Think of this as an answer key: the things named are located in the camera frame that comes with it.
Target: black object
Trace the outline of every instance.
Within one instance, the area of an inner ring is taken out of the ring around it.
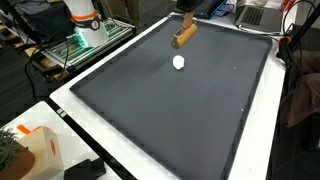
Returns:
[[[205,0],[178,0],[177,8],[184,12],[194,11]]]
[[[48,104],[54,110],[61,109],[56,103],[49,99]],[[79,124],[69,115],[63,120],[84,140],[84,142],[121,178],[125,180],[137,180],[126,168],[124,168],[108,151],[106,151],[95,139],[93,139]]]
[[[14,37],[14,38],[8,38],[11,32],[5,28],[0,30],[0,39],[6,44],[6,45],[13,45],[17,43],[21,43],[21,39],[19,37]]]
[[[194,11],[194,16],[201,19],[210,19],[226,0],[177,1],[175,12],[184,14]]]
[[[71,91],[178,177],[227,179],[272,41],[198,22],[176,50],[182,21],[169,18]]]
[[[94,161],[86,159],[64,171],[64,180],[95,180],[106,174],[104,162],[98,158]]]
[[[296,49],[297,44],[301,41],[301,38],[304,34],[310,29],[313,23],[317,20],[320,16],[320,5],[318,5],[312,14],[307,18],[306,22],[302,25],[302,27],[291,36],[292,41],[289,41],[288,38],[284,38],[279,43],[279,53],[278,57],[284,60],[286,64],[286,75],[284,81],[284,92],[287,94],[292,93],[297,88],[297,77],[300,77],[301,72],[299,73],[296,64],[293,62],[294,58],[292,52]]]
[[[49,4],[45,1],[24,0],[16,7],[42,38],[65,40],[66,36],[74,33],[71,12],[64,2]]]
[[[50,68],[44,67],[41,64],[41,60],[43,60],[45,56],[41,52],[37,52],[33,55],[31,64],[33,67],[35,67],[42,76],[47,77],[47,76],[53,76],[56,74],[59,74],[63,71],[63,68],[59,65],[52,66]]]
[[[96,8],[98,9],[98,12],[99,14],[101,15],[101,19],[102,20],[106,20],[108,19],[103,7],[102,7],[102,4],[101,4],[101,1],[100,0],[92,0],[92,3],[96,6]]]
[[[17,53],[21,54],[21,53],[24,53],[25,50],[33,46],[35,46],[35,44],[23,44],[21,46],[16,47],[15,50],[17,51]]]
[[[11,14],[13,19],[18,23],[19,27],[23,30],[23,32],[30,37],[33,41],[36,43],[41,42],[41,38],[37,35],[35,31],[33,31],[30,26],[25,22],[24,19],[22,19],[21,15],[17,12],[16,7],[8,0],[0,0],[0,8],[4,11],[6,14]]]
[[[305,126],[303,126],[304,136],[301,145],[306,151],[320,151],[320,113],[315,112],[306,119]]]
[[[131,24],[134,25],[134,21],[125,17],[121,17],[121,16],[113,16],[112,19],[118,20],[118,21],[122,21],[124,23],[127,24]]]
[[[81,27],[83,29],[90,28],[93,31],[96,31],[100,28],[100,19],[99,17],[95,17],[93,19],[85,20],[85,21],[77,21],[75,20],[75,24],[78,27]]]
[[[302,25],[302,27],[298,30],[298,32],[293,36],[292,41],[288,45],[291,51],[293,51],[296,48],[297,44],[301,41],[301,38],[310,29],[310,27],[318,19],[319,16],[320,16],[320,4],[316,7],[316,9],[308,17],[308,19]]]

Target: white robot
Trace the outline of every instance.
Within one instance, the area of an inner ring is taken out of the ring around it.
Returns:
[[[97,47],[106,43],[109,33],[106,31],[94,9],[91,0],[64,0],[76,24],[74,29],[81,38],[82,47]]]

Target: laptop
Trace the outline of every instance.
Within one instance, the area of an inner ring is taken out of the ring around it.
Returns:
[[[246,4],[245,0],[238,0],[236,5],[235,25],[243,28],[280,33],[283,11]]]
[[[204,2],[194,10],[194,17],[210,19],[216,11],[226,3],[226,1],[227,0],[204,0]],[[180,14],[185,13],[178,8],[175,8],[173,11]]]

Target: white table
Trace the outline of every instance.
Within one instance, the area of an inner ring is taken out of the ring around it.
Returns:
[[[294,12],[295,11],[293,10],[292,14],[288,17],[287,24],[294,22]],[[103,146],[136,178],[141,180],[167,180],[177,178],[124,137],[108,122],[103,120],[98,114],[92,111],[80,99],[72,94],[69,88],[90,72],[109,61],[119,52],[132,45],[135,41],[149,33],[166,19],[167,18],[160,20],[142,34],[135,37],[50,95],[50,98],[65,110],[65,112],[82,126],[95,140],[97,140],[101,146]],[[232,15],[223,18],[214,18],[207,22],[235,28]],[[229,176],[230,180],[263,180],[266,177],[285,75],[282,61],[275,57],[277,48],[277,43],[274,43],[266,61]]]
[[[50,108],[45,102],[40,102],[5,125],[13,128],[17,137],[23,137],[16,127],[23,124],[26,128],[33,130],[38,126],[46,126],[58,136],[59,147],[65,169],[68,169],[85,159],[95,160],[99,156]],[[107,165],[106,174],[99,180],[121,180],[121,178]],[[53,180],[63,179],[61,172]]]

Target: black mat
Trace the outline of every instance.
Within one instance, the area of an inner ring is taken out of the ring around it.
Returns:
[[[71,90],[178,177],[226,179],[272,41],[198,23],[176,50],[181,23],[170,18]]]

